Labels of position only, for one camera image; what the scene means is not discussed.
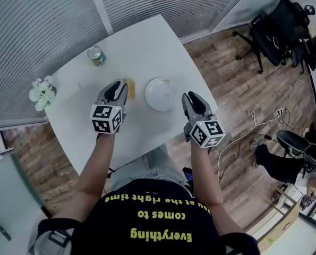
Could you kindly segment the black phone with blue screen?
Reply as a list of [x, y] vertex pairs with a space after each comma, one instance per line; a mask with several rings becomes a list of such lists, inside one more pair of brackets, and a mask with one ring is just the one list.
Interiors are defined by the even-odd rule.
[[193, 188], [193, 173], [192, 173], [192, 169], [191, 168], [187, 168], [187, 167], [184, 167], [182, 169], [186, 179], [187, 179], [187, 183], [189, 184], [189, 186], [191, 188]]

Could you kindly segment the light wooden desk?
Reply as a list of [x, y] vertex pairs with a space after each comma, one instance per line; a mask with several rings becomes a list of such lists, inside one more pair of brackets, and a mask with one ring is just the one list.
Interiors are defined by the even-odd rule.
[[248, 230], [257, 238], [261, 252], [266, 251], [297, 221], [300, 201], [286, 193], [286, 189], [276, 188], [270, 207]]

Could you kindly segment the green drink can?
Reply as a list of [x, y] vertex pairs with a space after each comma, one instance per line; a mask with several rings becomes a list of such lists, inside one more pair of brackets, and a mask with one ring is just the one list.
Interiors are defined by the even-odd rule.
[[98, 45], [88, 48], [87, 56], [96, 66], [101, 66], [106, 62], [106, 56]]

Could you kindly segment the person's black printed shirt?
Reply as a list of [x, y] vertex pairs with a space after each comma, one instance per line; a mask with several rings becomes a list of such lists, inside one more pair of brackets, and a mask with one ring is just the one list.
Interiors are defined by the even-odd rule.
[[210, 209], [180, 185], [139, 179], [102, 197], [83, 222], [43, 220], [35, 255], [260, 255], [245, 233], [219, 235]]

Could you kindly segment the white flower bouquet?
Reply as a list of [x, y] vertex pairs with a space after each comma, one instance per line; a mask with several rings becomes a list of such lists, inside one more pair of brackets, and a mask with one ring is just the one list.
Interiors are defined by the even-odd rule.
[[36, 111], [43, 111], [54, 100], [57, 89], [52, 83], [53, 77], [51, 75], [47, 75], [43, 79], [38, 78], [32, 82], [29, 99], [35, 104]]

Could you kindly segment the person's right forearm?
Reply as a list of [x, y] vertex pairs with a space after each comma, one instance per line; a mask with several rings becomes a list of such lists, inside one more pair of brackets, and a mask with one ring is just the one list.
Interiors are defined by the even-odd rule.
[[212, 168], [207, 149], [191, 141], [191, 166], [194, 195], [208, 207], [222, 205], [223, 194]]

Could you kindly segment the white square table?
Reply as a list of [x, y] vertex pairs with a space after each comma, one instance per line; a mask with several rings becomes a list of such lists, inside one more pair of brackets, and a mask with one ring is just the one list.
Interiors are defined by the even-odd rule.
[[[181, 96], [193, 91], [216, 111], [218, 106], [192, 58], [161, 15], [127, 27], [100, 41], [106, 62], [95, 66], [80, 53], [53, 74], [57, 90], [45, 109], [66, 156], [81, 173], [96, 143], [90, 119], [102, 88], [125, 78], [135, 82], [135, 99], [125, 105], [125, 119], [116, 136], [111, 167], [118, 168], [183, 132], [187, 119]], [[146, 102], [144, 91], [154, 78], [169, 80], [173, 109], [159, 112]]]

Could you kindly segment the frosted glass door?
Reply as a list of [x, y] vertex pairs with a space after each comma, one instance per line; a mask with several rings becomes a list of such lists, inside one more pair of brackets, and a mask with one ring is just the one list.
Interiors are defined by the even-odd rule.
[[14, 151], [0, 156], [0, 255], [26, 255], [34, 227], [45, 219], [44, 203], [30, 183]]

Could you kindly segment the person's grey trousers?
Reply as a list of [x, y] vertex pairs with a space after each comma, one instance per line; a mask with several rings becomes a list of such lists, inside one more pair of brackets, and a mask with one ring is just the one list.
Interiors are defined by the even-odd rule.
[[187, 186], [185, 176], [176, 169], [165, 144], [113, 172], [110, 177], [110, 190], [116, 191], [138, 179], [164, 180], [179, 184], [183, 188]]

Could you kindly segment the white round plate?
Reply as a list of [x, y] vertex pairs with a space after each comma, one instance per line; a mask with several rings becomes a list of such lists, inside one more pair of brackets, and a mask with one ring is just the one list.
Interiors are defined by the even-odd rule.
[[162, 82], [162, 79], [154, 78], [150, 80], [145, 88], [144, 97], [147, 104], [159, 112], [167, 112], [174, 106], [174, 90], [170, 83]]

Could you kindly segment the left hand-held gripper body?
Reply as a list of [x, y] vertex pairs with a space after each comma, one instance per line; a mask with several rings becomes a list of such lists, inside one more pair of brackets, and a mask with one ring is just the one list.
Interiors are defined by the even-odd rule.
[[97, 101], [92, 105], [90, 119], [95, 132], [101, 134], [113, 134], [118, 132], [126, 114], [124, 107], [126, 100], [120, 103], [106, 103]]

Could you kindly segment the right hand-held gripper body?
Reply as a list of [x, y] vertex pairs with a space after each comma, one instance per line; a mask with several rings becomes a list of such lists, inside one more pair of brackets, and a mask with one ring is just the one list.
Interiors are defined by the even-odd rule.
[[216, 147], [225, 137], [222, 123], [215, 115], [196, 121], [193, 125], [187, 123], [184, 134], [186, 142], [193, 140], [200, 148]]

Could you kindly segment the tan fuzzy brush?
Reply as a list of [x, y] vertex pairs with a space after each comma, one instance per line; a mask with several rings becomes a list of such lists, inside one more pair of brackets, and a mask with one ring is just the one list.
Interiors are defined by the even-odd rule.
[[130, 78], [123, 79], [124, 83], [128, 86], [127, 99], [135, 100], [136, 98], [136, 90], [135, 90], [135, 81]]

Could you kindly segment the person's left forearm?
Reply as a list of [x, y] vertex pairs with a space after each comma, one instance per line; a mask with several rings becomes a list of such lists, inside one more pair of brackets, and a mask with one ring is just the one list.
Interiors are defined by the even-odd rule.
[[97, 201], [103, 192], [113, 155], [116, 134], [102, 134], [92, 151], [76, 185], [79, 201]]

